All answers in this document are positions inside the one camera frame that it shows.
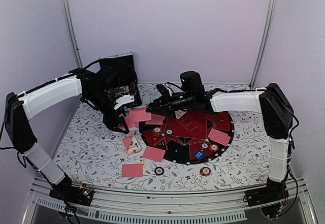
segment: black camera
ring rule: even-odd
[[[147,112],[162,116],[174,116],[178,110],[199,110],[206,112],[206,92],[199,73],[184,72],[180,75],[183,92],[170,92],[162,84],[156,86],[161,97],[148,105]]]

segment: white enclosure wall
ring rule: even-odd
[[[301,121],[294,169],[325,223],[325,0],[277,0],[257,86],[277,82]]]
[[[6,95],[31,89],[76,66],[60,0],[0,0],[0,117]],[[30,123],[39,143],[53,154],[76,99],[58,104]],[[11,146],[4,133],[1,146]],[[34,178],[15,150],[0,151],[0,223],[21,223]]]
[[[84,65],[133,51],[140,82],[245,83],[252,75],[268,0],[69,0]]]

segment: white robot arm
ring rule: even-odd
[[[161,97],[148,105],[147,111],[175,116],[177,110],[199,110],[206,113],[224,111],[252,111],[263,116],[265,131],[271,142],[271,167],[267,187],[246,192],[250,206],[288,197],[285,181],[287,164],[294,148],[291,136],[294,111],[277,84],[249,90],[214,89],[206,92],[200,75],[194,71],[180,75],[183,92],[170,95],[157,85]]]
[[[60,78],[55,78],[30,91],[20,94],[10,93],[6,99],[6,114],[4,124],[13,146],[27,161],[55,186],[52,196],[73,202],[78,189],[72,187],[71,179],[55,164],[47,152],[37,143],[29,120],[38,113],[68,98],[81,96],[81,101],[88,103],[95,110],[100,110],[103,122],[112,131],[128,133],[122,105],[134,101],[133,95],[124,95],[117,100],[109,90],[116,87],[119,78],[111,68],[103,67],[97,73],[86,69],[76,69]],[[78,204],[88,205],[87,198],[75,199]]]

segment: floral tablecloth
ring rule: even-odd
[[[206,84],[206,90],[244,89],[246,85]],[[155,84],[140,84],[144,105],[159,96]],[[266,183],[270,167],[270,142],[264,131],[262,115],[230,112],[235,125],[231,146],[216,159],[197,165],[181,165],[167,160],[145,160],[143,177],[122,178],[123,164],[138,163],[146,148],[139,131],[131,131],[142,151],[128,156],[121,142],[127,135],[111,132],[102,123],[102,114],[80,104],[55,154],[54,161],[73,181],[112,188],[156,191],[198,191],[229,189]],[[163,167],[163,175],[154,169]],[[200,169],[211,174],[202,176]]]

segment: circular game board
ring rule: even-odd
[[[227,112],[193,110],[179,119],[166,117],[162,125],[140,122],[139,131],[146,145],[166,151],[164,159],[189,165],[211,161],[224,153],[233,140],[234,124]]]

